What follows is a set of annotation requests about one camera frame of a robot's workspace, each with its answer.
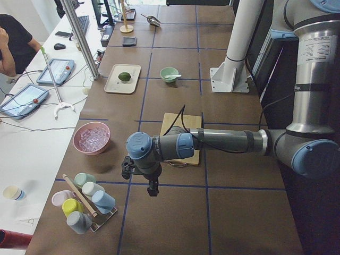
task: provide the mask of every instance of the white spoon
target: white spoon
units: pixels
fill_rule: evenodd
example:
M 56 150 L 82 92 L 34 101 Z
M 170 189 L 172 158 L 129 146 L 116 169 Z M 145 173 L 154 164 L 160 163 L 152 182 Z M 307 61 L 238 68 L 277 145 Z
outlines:
M 164 78 L 169 79 L 169 78 L 172 78 L 172 77 L 181 77 L 181 76 L 182 76 L 181 74 L 171 74 L 171 75 L 165 75 Z

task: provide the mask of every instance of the computer mouse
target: computer mouse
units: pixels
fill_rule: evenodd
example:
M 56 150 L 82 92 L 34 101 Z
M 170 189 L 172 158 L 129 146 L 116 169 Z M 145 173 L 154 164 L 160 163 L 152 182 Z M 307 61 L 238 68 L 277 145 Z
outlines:
M 64 45 L 64 44 L 58 43 L 58 44 L 55 44 L 55 45 L 54 45 L 54 49 L 55 49 L 55 50 L 65 49 L 65 48 L 66 48 L 66 45 Z

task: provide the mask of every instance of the warning label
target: warning label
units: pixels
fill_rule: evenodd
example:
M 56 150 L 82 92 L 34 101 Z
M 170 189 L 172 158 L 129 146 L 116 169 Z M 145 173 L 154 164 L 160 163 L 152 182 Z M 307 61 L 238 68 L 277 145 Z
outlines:
M 333 62 L 336 36 L 322 36 L 299 42 L 297 65 L 313 62 Z

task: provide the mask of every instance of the white desk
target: white desk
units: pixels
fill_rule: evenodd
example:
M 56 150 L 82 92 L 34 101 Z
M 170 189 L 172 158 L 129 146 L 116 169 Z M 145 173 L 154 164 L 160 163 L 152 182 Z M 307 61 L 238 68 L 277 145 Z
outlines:
M 98 49 L 103 50 L 100 44 L 100 33 L 97 30 L 96 20 L 90 0 L 86 0 L 77 10 L 77 15 L 89 15 L 90 25 L 86 33 L 86 39 L 92 55 Z M 85 65 L 82 53 L 77 50 L 75 43 L 68 38 L 57 37 L 57 31 L 71 32 L 71 26 L 67 17 L 63 17 L 52 34 L 44 43 L 49 58 L 66 58 L 75 60 L 75 69 L 71 76 L 78 73 Z M 66 45 L 66 49 L 54 50 L 56 43 Z M 27 71 L 42 70 L 46 66 L 41 52 L 30 63 Z M 36 83 L 37 74 L 30 77 Z M 64 102 L 75 104 L 75 112 L 70 108 L 61 109 L 58 112 L 58 120 L 53 116 L 56 105 L 42 105 L 35 113 L 16 121 L 3 118 L 3 121 L 13 125 L 24 126 L 30 129 L 51 129 L 75 127 L 80 111 L 83 108 L 86 95 L 82 92 L 83 85 L 91 87 L 90 72 L 84 68 L 69 82 L 59 87 L 59 93 Z M 22 77 L 11 90 L 17 93 L 30 80 Z M 50 90 L 50 96 L 44 104 L 58 103 L 56 92 Z M 1 193 L 8 185 L 17 185 L 25 190 L 27 196 L 22 201 L 12 201 L 0 195 L 0 228 L 4 230 L 33 234 L 39 217 L 49 195 L 56 173 L 64 157 L 67 145 L 72 138 L 72 129 L 51 131 L 28 131 L 13 127 L 4 123 L 0 124 L 0 155 L 1 155 Z M 24 254 L 25 251 L 0 249 L 0 254 Z

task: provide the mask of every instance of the bowl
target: bowl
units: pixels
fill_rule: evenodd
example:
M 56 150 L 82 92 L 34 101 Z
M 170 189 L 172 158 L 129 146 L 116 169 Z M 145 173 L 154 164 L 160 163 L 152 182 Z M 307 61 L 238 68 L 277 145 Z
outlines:
M 179 71 L 176 68 L 173 68 L 173 67 L 163 68 L 160 71 L 160 73 L 159 73 L 161 79 L 163 81 L 165 81 L 165 82 L 168 82 L 168 83 L 174 82 L 177 79 L 177 77 L 174 77 L 174 78 L 164 78 L 164 76 L 166 76 L 166 75 L 173 75 L 173 74 L 175 74 L 175 75 L 179 74 Z
M 107 149 L 110 129 L 102 122 L 89 122 L 81 126 L 73 136 L 74 147 L 86 155 L 97 155 Z

